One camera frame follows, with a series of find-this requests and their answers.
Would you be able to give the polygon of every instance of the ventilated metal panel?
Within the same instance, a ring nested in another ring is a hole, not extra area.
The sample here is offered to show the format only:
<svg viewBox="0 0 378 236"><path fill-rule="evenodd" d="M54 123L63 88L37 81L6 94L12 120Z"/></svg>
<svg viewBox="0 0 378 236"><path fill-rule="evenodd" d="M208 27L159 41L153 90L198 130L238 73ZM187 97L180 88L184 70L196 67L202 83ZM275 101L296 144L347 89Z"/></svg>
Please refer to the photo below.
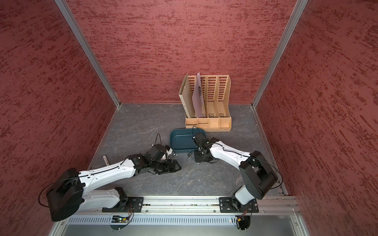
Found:
<svg viewBox="0 0 378 236"><path fill-rule="evenodd" d="M123 225L111 223L112 216L74 215L69 218L70 225ZM134 215L130 225L235 225L234 215L220 216L180 216L180 215Z"/></svg>
<svg viewBox="0 0 378 236"><path fill-rule="evenodd" d="M134 216L133 225L233 225L235 216Z"/></svg>
<svg viewBox="0 0 378 236"><path fill-rule="evenodd" d="M112 216L91 216L91 215L73 215L67 224L68 225L109 225Z"/></svg>

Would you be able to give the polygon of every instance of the dark green tray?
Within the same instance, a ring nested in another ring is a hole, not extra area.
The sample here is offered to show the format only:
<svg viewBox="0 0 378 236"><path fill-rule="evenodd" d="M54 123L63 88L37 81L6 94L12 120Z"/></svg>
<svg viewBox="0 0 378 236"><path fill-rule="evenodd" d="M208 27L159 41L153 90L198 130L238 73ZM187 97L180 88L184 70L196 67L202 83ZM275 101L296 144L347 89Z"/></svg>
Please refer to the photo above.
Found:
<svg viewBox="0 0 378 236"><path fill-rule="evenodd" d="M203 129L176 129L170 133L169 146L175 153L192 153L197 149L193 141L193 135L206 133Z"/></svg>

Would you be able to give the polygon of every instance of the slotted divider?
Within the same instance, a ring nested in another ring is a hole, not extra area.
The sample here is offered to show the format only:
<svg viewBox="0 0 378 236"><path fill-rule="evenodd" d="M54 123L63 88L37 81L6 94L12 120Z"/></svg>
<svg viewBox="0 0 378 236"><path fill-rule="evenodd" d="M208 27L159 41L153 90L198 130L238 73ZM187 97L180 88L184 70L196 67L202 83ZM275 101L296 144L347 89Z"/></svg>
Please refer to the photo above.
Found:
<svg viewBox="0 0 378 236"><path fill-rule="evenodd" d="M189 83L193 93L197 76L189 76ZM201 76L203 92L204 118L186 118L186 128L197 126L206 132L229 132L231 130L231 116L228 110L231 80L229 75Z"/></svg>

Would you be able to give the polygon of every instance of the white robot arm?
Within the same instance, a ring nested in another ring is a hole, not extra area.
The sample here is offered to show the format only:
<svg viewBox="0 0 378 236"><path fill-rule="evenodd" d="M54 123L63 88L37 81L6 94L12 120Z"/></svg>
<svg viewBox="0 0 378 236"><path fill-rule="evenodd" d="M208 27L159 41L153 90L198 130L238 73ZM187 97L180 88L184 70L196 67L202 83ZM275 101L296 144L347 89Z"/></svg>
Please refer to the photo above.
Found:
<svg viewBox="0 0 378 236"><path fill-rule="evenodd" d="M194 152L197 163L211 163L214 159L220 159L240 170L245 185L232 196L232 205L238 211L244 209L251 200L262 199L278 181L273 166L258 151L243 152L224 144L219 139L209 140L202 133L197 133L193 140L198 147Z"/></svg>
<svg viewBox="0 0 378 236"><path fill-rule="evenodd" d="M77 211L102 207L103 211L122 212L128 198L122 188L95 190L114 181L150 172L174 173L181 170L176 160L169 159L172 149L155 144L144 155L135 154L125 160L89 171L66 170L47 191L51 219L60 221Z"/></svg>
<svg viewBox="0 0 378 236"><path fill-rule="evenodd" d="M236 211L244 212L250 201L262 199L278 180L270 164L258 151L243 152L216 138L209 140L202 133L196 134L193 140L198 147L194 152L197 163L220 159L240 170L245 185L232 196ZM77 211L101 207L104 212L127 211L130 203L122 188L95 189L146 172L165 174L181 170L176 160L169 159L171 153L169 146L155 144L144 155L130 155L106 167L80 172L75 168L66 170L46 193L51 219L60 221Z"/></svg>

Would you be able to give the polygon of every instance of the red textured wall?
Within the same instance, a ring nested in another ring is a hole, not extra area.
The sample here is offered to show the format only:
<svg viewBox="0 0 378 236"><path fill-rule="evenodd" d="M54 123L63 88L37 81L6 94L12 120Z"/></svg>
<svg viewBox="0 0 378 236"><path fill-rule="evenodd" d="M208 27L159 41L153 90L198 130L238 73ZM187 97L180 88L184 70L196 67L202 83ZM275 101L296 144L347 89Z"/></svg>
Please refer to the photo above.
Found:
<svg viewBox="0 0 378 236"><path fill-rule="evenodd" d="M378 235L378 2L310 0L257 106L312 236Z"/></svg>
<svg viewBox="0 0 378 236"><path fill-rule="evenodd" d="M0 22L0 234L47 235L39 191L88 167L115 105L53 0L2 1Z"/></svg>
<svg viewBox="0 0 378 236"><path fill-rule="evenodd" d="M180 102L184 75L229 74L250 103L296 0L67 0L121 102Z"/></svg>

